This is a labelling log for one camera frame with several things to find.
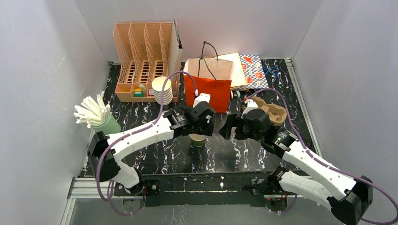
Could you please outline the blue checkered paper bag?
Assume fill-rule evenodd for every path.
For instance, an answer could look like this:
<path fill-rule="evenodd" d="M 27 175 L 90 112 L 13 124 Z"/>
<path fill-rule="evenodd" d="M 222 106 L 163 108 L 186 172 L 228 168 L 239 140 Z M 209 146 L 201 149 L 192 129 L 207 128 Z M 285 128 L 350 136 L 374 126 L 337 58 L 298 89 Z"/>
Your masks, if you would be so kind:
<path fill-rule="evenodd" d="M 260 57 L 258 55 L 247 54 L 241 54 L 239 57 L 246 85 L 238 87 L 238 90 L 268 88 L 268 81 L 262 68 Z"/>

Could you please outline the orange paper bag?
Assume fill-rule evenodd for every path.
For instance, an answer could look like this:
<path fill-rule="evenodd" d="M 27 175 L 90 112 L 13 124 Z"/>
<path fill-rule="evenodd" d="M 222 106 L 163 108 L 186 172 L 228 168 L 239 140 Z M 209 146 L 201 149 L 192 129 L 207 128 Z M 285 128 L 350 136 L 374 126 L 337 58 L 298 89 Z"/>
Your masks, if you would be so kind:
<path fill-rule="evenodd" d="M 215 58 L 189 58 L 185 62 L 184 88 L 186 104 L 194 105 L 195 93 L 209 94 L 210 105 L 218 113 L 226 113 L 230 102 L 231 75 L 234 62 Z"/>

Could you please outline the white wrapped straws bundle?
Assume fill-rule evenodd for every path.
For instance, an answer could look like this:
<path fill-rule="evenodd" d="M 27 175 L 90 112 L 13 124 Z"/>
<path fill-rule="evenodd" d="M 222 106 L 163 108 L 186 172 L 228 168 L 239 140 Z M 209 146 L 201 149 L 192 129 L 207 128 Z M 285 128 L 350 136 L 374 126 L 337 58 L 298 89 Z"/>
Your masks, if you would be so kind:
<path fill-rule="evenodd" d="M 110 105 L 103 101 L 103 94 L 97 94 L 96 99 L 87 96 L 80 105 L 74 106 L 74 117 L 76 124 L 85 123 L 88 128 L 99 126 L 104 123 L 111 114 Z"/>

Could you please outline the green stamp box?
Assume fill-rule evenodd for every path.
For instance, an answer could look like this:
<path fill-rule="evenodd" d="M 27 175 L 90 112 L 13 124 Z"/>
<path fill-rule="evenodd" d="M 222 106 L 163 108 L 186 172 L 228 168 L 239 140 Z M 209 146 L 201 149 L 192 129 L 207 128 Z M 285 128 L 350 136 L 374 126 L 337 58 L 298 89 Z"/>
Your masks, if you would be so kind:
<path fill-rule="evenodd" d="M 135 91 L 134 97 L 142 98 L 142 97 L 144 97 L 144 92 L 143 91 Z"/>

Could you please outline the blue rubber bands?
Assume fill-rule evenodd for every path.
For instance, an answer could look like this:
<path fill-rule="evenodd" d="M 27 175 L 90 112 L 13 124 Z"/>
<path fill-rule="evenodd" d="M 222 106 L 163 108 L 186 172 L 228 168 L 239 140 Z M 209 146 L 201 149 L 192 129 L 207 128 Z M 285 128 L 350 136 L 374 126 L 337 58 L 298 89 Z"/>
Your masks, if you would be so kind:
<path fill-rule="evenodd" d="M 262 66 L 262 69 L 264 76 L 266 76 L 267 74 L 271 74 L 274 78 L 278 78 L 279 68 Z"/>

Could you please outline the translucent white bottle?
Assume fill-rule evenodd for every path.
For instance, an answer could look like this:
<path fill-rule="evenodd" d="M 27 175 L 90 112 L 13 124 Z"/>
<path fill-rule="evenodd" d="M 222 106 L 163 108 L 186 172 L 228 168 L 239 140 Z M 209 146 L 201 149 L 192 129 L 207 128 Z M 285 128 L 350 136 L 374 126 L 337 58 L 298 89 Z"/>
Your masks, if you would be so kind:
<path fill-rule="evenodd" d="M 142 91 L 145 91 L 145 92 L 147 91 L 147 88 L 144 84 L 140 84 L 139 87 Z"/>

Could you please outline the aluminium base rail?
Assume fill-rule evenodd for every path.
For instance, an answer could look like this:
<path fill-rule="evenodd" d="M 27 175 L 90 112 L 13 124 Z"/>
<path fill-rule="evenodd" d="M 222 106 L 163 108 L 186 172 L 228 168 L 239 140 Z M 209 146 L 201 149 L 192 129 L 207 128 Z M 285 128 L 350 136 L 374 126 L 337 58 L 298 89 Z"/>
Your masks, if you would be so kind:
<path fill-rule="evenodd" d="M 306 198 L 311 196 L 320 198 L 328 197 L 331 193 L 315 180 L 303 176 L 303 185 L 298 188 L 285 186 L 281 190 L 266 184 L 266 179 L 260 177 L 250 178 L 247 175 L 204 175 L 204 176 L 160 176 L 145 179 L 145 188 L 138 194 L 132 194 L 122 184 L 115 184 L 114 188 L 108 187 L 108 182 L 100 183 L 103 195 L 113 191 L 115 198 L 138 198 L 139 196 L 159 196 L 165 194 L 207 194 L 207 193 L 240 193 L 248 192 L 253 195 L 281 195 L 287 192 L 290 195 L 298 194 Z"/>

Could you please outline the cream paper bag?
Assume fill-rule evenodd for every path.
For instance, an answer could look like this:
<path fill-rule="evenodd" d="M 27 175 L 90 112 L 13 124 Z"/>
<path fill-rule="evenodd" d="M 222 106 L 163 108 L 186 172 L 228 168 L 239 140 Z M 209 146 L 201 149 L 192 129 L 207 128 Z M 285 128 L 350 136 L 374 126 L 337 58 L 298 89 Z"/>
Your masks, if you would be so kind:
<path fill-rule="evenodd" d="M 235 52 L 235 53 L 219 55 L 218 59 L 228 60 L 233 62 L 233 69 L 230 76 L 231 89 L 238 89 L 240 87 L 247 85 L 239 53 Z"/>

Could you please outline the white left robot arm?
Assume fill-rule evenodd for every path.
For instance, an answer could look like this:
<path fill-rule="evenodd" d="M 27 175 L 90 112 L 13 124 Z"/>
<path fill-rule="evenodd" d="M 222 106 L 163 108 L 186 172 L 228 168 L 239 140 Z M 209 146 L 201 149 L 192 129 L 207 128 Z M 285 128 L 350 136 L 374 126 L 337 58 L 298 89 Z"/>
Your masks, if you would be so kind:
<path fill-rule="evenodd" d="M 164 111 L 157 119 L 124 132 L 109 135 L 96 133 L 90 152 L 91 159 L 98 159 L 92 166 L 96 182 L 112 180 L 126 189 L 142 186 L 144 180 L 137 169 L 122 161 L 126 156 L 148 145 L 179 136 L 212 136 L 215 114 L 215 109 L 210 105 L 210 95 L 201 94 L 194 99 L 193 107 L 183 106 Z"/>

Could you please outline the pink desk organizer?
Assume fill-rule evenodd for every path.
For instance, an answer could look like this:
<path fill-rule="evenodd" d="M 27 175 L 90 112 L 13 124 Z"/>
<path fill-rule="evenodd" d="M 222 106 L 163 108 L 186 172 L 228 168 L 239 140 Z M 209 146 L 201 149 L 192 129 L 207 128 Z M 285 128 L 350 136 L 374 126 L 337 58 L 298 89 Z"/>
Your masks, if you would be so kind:
<path fill-rule="evenodd" d="M 154 102 L 152 81 L 181 68 L 183 53 L 177 23 L 117 23 L 113 31 L 121 63 L 115 94 L 121 102 Z M 144 97 L 134 97 L 134 89 L 144 84 Z"/>

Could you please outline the brown pulp cup carrier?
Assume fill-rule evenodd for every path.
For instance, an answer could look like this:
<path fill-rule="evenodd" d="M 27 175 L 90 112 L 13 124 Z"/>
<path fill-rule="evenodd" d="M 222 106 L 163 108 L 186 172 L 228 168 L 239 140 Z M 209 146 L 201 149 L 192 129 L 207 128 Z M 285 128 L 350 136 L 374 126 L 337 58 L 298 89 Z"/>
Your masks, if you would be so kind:
<path fill-rule="evenodd" d="M 267 104 L 263 99 L 257 96 L 254 96 L 251 99 L 268 115 L 274 126 L 281 126 L 285 122 L 287 111 L 284 107 L 276 104 Z"/>

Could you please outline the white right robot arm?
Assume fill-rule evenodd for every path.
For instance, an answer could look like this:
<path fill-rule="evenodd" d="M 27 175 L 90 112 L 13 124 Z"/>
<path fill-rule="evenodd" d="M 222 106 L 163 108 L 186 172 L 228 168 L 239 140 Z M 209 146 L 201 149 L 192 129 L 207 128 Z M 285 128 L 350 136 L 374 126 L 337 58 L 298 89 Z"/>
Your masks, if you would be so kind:
<path fill-rule="evenodd" d="M 373 200 L 370 180 L 354 179 L 337 173 L 335 167 L 301 144 L 298 137 L 281 126 L 275 126 L 261 109 L 253 109 L 227 117 L 219 134 L 229 139 L 258 141 L 267 152 L 296 165 L 310 178 L 278 166 L 266 179 L 253 179 L 245 189 L 254 195 L 260 192 L 293 192 L 329 209 L 340 222 L 356 225 Z"/>

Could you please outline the stack of white paper cups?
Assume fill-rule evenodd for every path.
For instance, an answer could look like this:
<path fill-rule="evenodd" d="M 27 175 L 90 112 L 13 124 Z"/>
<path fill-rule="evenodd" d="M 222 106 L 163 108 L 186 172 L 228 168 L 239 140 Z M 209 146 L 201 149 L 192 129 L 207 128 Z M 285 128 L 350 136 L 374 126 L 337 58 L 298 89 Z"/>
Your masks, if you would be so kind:
<path fill-rule="evenodd" d="M 159 76 L 152 81 L 152 90 L 155 101 L 168 105 L 173 100 L 172 83 L 165 76 Z"/>

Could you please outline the green white paper coffee cup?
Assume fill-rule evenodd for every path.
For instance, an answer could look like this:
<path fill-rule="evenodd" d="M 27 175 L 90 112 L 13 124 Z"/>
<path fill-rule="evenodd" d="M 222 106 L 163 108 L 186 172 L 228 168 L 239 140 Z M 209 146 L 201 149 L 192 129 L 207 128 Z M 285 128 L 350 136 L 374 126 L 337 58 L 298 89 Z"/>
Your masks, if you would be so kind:
<path fill-rule="evenodd" d="M 207 136 L 198 134 L 189 134 L 193 146 L 201 147 L 205 144 Z"/>

